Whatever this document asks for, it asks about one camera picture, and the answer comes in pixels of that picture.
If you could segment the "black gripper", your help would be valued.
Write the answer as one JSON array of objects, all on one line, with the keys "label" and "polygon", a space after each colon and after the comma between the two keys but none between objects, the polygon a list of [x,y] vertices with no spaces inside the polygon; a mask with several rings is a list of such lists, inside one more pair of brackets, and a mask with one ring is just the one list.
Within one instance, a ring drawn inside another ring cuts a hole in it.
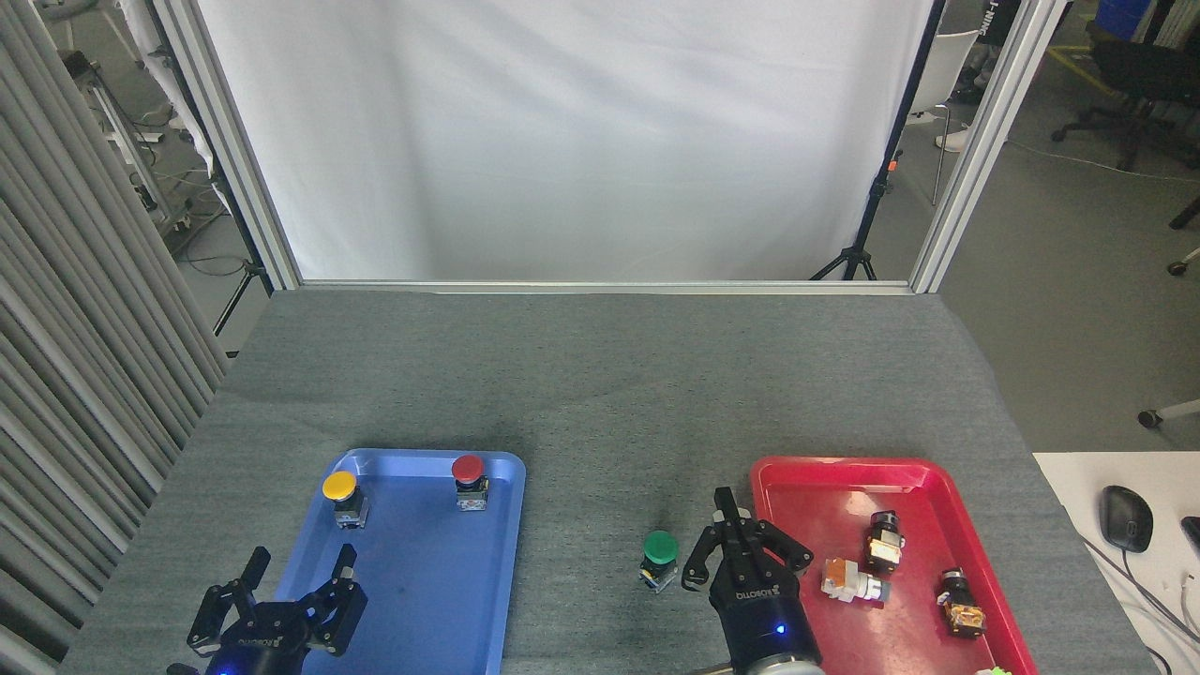
[{"label": "black gripper", "polygon": [[[356,558],[356,548],[343,544],[330,579],[299,607],[262,604],[256,613],[254,591],[271,561],[265,546],[256,546],[240,577],[206,590],[186,644],[198,656],[216,651],[208,674],[300,674],[310,650],[344,655],[368,603],[354,577]],[[239,620],[222,634],[232,609]]]},{"label": "black gripper", "polygon": [[682,565],[682,589],[698,593],[709,581],[709,557],[737,534],[737,556],[725,556],[709,586],[728,665],[734,673],[818,671],[818,645],[799,602],[796,577],[812,563],[812,551],[740,509],[732,486],[716,486],[714,504],[714,521],[702,530]]}]

